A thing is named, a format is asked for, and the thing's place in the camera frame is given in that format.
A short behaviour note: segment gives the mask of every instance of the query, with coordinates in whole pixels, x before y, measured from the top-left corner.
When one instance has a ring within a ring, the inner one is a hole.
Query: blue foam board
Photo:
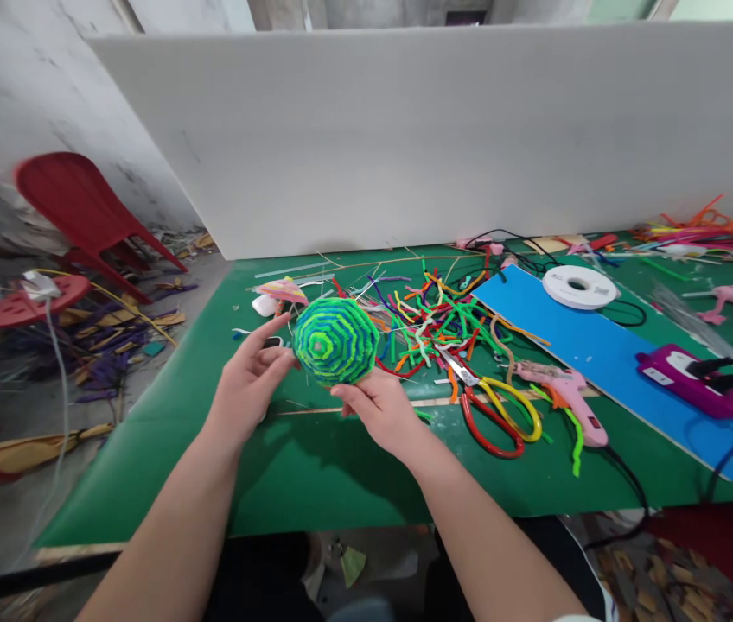
[[[473,296],[515,326],[550,341],[550,346],[538,345],[710,470],[732,449],[733,421],[711,419],[637,371],[634,355],[664,344],[650,343],[594,311],[560,304],[518,266],[508,266],[505,277],[507,282],[490,279]],[[733,480],[733,457],[722,475]]]

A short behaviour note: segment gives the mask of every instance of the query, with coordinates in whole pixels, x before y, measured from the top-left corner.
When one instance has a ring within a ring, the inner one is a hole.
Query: scissors
[[[500,458],[519,458],[525,451],[525,443],[523,442],[523,439],[528,442],[534,442],[542,435],[542,423],[539,420],[537,410],[533,408],[533,405],[529,400],[509,384],[505,384],[494,378],[478,378],[467,367],[459,363],[453,355],[445,352],[444,350],[441,350],[441,354],[450,366],[450,369],[452,369],[458,378],[464,383],[464,392],[462,393],[462,411],[464,412],[464,421],[468,424],[470,434],[489,454]],[[473,388],[476,385],[481,386],[485,393],[488,394],[490,403],[499,411],[498,416],[485,403],[476,397],[473,391]],[[528,413],[533,419],[533,432],[530,435],[523,432],[507,413],[505,407],[502,406],[502,402],[491,388],[491,385],[514,395],[525,405]],[[487,415],[496,425],[502,428],[508,436],[513,438],[513,442],[516,445],[516,449],[514,451],[507,452],[499,449],[481,435],[481,432],[476,427],[473,417],[470,414],[471,401],[479,408],[479,410],[482,411],[482,413]]]

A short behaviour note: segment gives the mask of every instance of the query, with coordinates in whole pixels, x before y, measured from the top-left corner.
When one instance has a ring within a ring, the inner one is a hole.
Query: red stool
[[[79,275],[57,276],[53,280],[61,295],[49,303],[52,317],[72,307],[92,288],[90,281]],[[26,291],[16,291],[0,301],[0,328],[29,326],[39,321],[47,321],[46,304],[43,300],[32,302]]]
[[[17,165],[15,183],[24,199],[73,244],[65,263],[81,263],[97,270],[142,304],[150,304],[150,298],[108,264],[103,252],[112,252],[135,270],[146,270],[149,266],[128,244],[128,240],[139,238],[188,272],[130,213],[96,165],[83,155],[56,152],[31,157]]]

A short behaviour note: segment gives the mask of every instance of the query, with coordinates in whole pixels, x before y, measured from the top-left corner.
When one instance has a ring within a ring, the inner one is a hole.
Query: red scissors handle
[[[470,412],[471,400],[479,410],[488,417],[488,419],[502,428],[505,434],[513,439],[513,444],[516,446],[513,451],[499,449],[481,435],[481,432],[476,427],[476,422],[473,420],[473,413]],[[479,443],[489,454],[494,455],[497,458],[512,460],[514,458],[519,458],[525,452],[525,443],[522,441],[516,430],[511,428],[511,426],[508,425],[508,423],[498,413],[494,413],[490,408],[488,408],[487,404],[483,403],[478,397],[476,397],[472,387],[466,386],[464,388],[464,393],[462,393],[462,411],[464,412],[464,421],[468,424],[470,435],[473,436],[476,442]]]

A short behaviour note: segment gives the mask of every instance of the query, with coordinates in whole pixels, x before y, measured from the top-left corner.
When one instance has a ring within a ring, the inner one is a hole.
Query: pipe cleaner craft
[[[379,334],[355,300],[322,298],[301,314],[295,355],[318,384],[354,384],[375,364]]]

